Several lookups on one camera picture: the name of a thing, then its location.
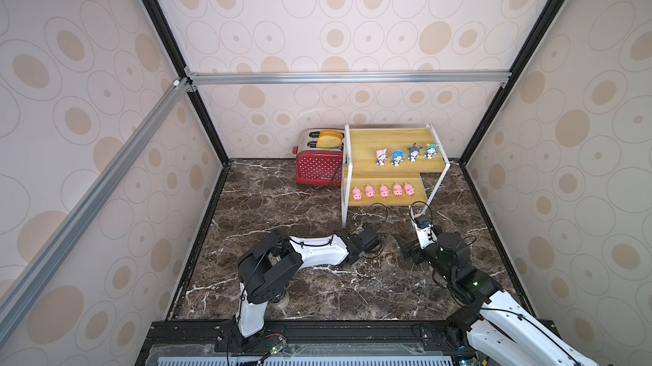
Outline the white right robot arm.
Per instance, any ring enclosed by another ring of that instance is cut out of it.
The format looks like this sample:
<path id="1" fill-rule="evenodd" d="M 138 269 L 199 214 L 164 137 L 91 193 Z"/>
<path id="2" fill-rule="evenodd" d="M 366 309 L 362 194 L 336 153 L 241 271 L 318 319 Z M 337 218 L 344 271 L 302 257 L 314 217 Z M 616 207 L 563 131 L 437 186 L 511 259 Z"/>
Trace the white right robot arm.
<path id="1" fill-rule="evenodd" d="M 477 269 L 470 246 L 457 233 L 418 230 L 416 240 L 398 239 L 404 257 L 427 262 L 461 305 L 444 330 L 454 349 L 470 347 L 500 365 L 594 365 L 528 313 L 489 274 Z"/>

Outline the Doraemon figure teal ball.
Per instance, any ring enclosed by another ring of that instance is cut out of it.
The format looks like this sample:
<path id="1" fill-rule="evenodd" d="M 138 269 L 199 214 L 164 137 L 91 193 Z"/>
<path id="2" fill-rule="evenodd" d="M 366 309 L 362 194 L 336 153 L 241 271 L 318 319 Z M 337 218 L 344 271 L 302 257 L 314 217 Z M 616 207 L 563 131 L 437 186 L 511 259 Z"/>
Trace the Doraemon figure teal ball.
<path id="1" fill-rule="evenodd" d="M 433 159 L 434 156 L 438 153 L 439 147 L 437 144 L 427 144 L 425 156 L 427 159 Z"/>

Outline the Doraemon figure grey costume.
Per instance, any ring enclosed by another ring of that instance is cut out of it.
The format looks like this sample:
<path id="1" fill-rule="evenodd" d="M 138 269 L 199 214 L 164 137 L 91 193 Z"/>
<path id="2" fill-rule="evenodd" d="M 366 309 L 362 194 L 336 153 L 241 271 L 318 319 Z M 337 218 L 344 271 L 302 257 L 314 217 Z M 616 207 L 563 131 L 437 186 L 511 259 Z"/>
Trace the Doraemon figure grey costume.
<path id="1" fill-rule="evenodd" d="M 413 143 L 413 145 L 409 147 L 409 154 L 407 155 L 407 159 L 410 162 L 416 162 L 421 155 L 421 150 L 422 146 L 418 146 L 416 143 Z"/>

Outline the pink pig toy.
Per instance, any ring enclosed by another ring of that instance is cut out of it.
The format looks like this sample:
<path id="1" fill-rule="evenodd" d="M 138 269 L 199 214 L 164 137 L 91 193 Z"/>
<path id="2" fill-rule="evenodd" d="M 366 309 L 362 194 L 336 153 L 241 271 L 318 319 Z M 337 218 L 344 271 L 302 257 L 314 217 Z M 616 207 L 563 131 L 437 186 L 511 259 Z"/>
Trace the pink pig toy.
<path id="1" fill-rule="evenodd" d="M 400 184 L 394 184 L 392 188 L 392 192 L 395 197 L 401 197 L 403 196 L 404 189 Z"/>
<path id="2" fill-rule="evenodd" d="M 390 189 L 386 185 L 382 184 L 379 187 L 379 193 L 380 193 L 380 196 L 382 198 L 387 199 L 390 196 L 391 192 L 390 192 Z"/>
<path id="3" fill-rule="evenodd" d="M 414 196 L 414 195 L 415 195 L 415 189 L 414 189 L 414 186 L 412 186 L 412 184 L 409 184 L 409 183 L 404 184 L 404 192 L 405 192 L 408 196 Z"/>
<path id="4" fill-rule="evenodd" d="M 375 188 L 370 184 L 366 185 L 365 195 L 368 197 L 368 199 L 373 199 L 375 197 Z"/>
<path id="5" fill-rule="evenodd" d="M 352 195 L 354 201 L 361 201 L 363 199 L 363 191 L 361 189 L 359 189 L 358 187 L 355 187 L 351 191 L 351 195 Z"/>

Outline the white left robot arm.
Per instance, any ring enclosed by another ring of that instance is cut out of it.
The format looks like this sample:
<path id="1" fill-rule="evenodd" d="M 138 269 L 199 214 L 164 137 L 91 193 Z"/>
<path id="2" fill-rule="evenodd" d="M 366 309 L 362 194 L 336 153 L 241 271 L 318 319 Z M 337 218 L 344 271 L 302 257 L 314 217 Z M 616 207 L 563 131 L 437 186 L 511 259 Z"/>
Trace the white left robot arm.
<path id="1" fill-rule="evenodd" d="M 268 304 L 285 299 L 298 271 L 353 265 L 380 246 L 380 235 L 370 225 L 350 234 L 340 231 L 308 239 L 291 236 L 286 230 L 271 231 L 237 262 L 240 293 L 235 320 L 239 335 L 246 339 L 263 329 Z"/>

